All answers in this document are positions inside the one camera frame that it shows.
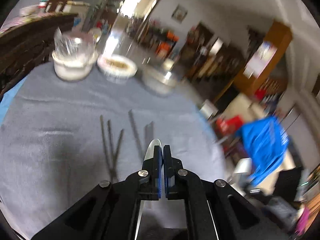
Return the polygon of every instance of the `table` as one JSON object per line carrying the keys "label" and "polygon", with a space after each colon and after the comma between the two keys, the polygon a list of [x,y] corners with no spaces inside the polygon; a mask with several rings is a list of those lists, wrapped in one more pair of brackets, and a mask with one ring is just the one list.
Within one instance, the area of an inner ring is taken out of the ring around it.
{"label": "table", "polygon": [[[118,37],[121,44],[114,53],[126,55],[137,65],[144,56],[152,56],[123,34]],[[0,128],[1,201],[28,237],[101,180],[110,179],[100,115],[111,121],[114,145],[124,129],[116,163],[118,179],[141,169],[143,159],[129,111],[144,150],[149,143],[144,131],[153,123],[154,137],[162,145],[169,144],[172,156],[181,159],[186,169],[205,180],[224,179],[224,157],[216,137],[194,103],[181,93],[155,96],[137,78],[125,85],[113,84],[97,68],[80,82],[64,82],[49,62],[27,76]],[[183,201],[169,203],[163,197],[146,203],[141,221],[148,226],[185,228]]]}
{"label": "table", "polygon": [[51,12],[51,13],[37,13],[37,14],[32,14],[32,15],[28,15],[28,16],[23,16],[23,17],[15,17],[13,19],[11,19],[9,22],[3,24],[0,28],[0,34],[4,33],[5,31],[9,30],[11,27],[15,27],[15,26],[19,26],[19,25],[23,25],[26,23],[31,22],[32,20],[35,19],[40,19],[43,17],[48,17],[48,16],[53,16],[55,15],[55,12]]}

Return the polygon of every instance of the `dark wooden furniture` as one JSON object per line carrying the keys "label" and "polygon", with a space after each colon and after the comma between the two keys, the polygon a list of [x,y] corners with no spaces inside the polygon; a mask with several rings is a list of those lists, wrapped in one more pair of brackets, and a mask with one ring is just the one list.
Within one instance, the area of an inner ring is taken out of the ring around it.
{"label": "dark wooden furniture", "polygon": [[68,0],[49,0],[47,3],[47,7],[45,8],[45,11],[48,9],[47,12],[55,12],[57,6],[61,4],[61,7],[59,8],[59,12],[62,12],[64,7],[66,6]]}
{"label": "dark wooden furniture", "polygon": [[0,34],[0,101],[54,50],[54,32],[71,30],[76,14],[56,14],[12,27]]}

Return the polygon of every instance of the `wooden cabinet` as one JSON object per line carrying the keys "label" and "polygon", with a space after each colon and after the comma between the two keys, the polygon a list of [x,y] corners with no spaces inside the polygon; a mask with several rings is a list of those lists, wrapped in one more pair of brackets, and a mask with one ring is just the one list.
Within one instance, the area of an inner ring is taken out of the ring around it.
{"label": "wooden cabinet", "polygon": [[277,48],[276,53],[268,63],[267,67],[263,70],[258,78],[255,78],[253,75],[250,78],[247,78],[243,74],[243,68],[236,75],[233,82],[236,88],[247,96],[253,95],[255,91],[265,82],[271,71],[276,67],[277,63],[284,55],[292,40],[292,32],[288,26],[281,22],[274,21],[263,40],[270,42]]}

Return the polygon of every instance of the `blue fabric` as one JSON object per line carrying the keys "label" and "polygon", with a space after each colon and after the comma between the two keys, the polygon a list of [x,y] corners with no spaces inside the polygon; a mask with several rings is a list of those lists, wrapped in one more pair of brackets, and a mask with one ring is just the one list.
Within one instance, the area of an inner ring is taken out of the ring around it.
{"label": "blue fabric", "polygon": [[22,86],[22,84],[25,82],[27,77],[22,79],[18,84],[16,84],[13,88],[11,88],[9,91],[4,93],[2,101],[0,102],[0,125],[2,124],[2,121],[4,119],[5,114],[7,113],[10,103],[14,96],[17,94],[19,88]]}
{"label": "blue fabric", "polygon": [[275,117],[245,124],[237,135],[242,137],[244,149],[256,167],[251,184],[257,186],[281,165],[289,144],[288,135]]}

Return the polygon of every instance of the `metal screw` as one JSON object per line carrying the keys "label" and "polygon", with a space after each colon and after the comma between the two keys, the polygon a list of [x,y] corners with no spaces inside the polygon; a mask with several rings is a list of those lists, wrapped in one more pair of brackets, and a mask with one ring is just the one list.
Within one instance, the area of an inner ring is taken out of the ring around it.
{"label": "metal screw", "polygon": [[188,171],[185,169],[180,169],[180,170],[178,170],[178,174],[180,176],[186,176],[188,174]]}
{"label": "metal screw", "polygon": [[110,185],[110,181],[108,181],[108,180],[102,180],[102,181],[100,181],[100,183],[99,183],[99,186],[100,187],[109,187],[109,185]]}
{"label": "metal screw", "polygon": [[224,187],[226,184],[227,184],[227,183],[226,183],[223,179],[218,179],[218,180],[216,181],[216,185],[217,185],[218,187]]}
{"label": "metal screw", "polygon": [[149,174],[149,172],[146,171],[146,170],[138,171],[138,175],[139,175],[140,177],[146,177],[146,176],[148,176],[148,174]]}

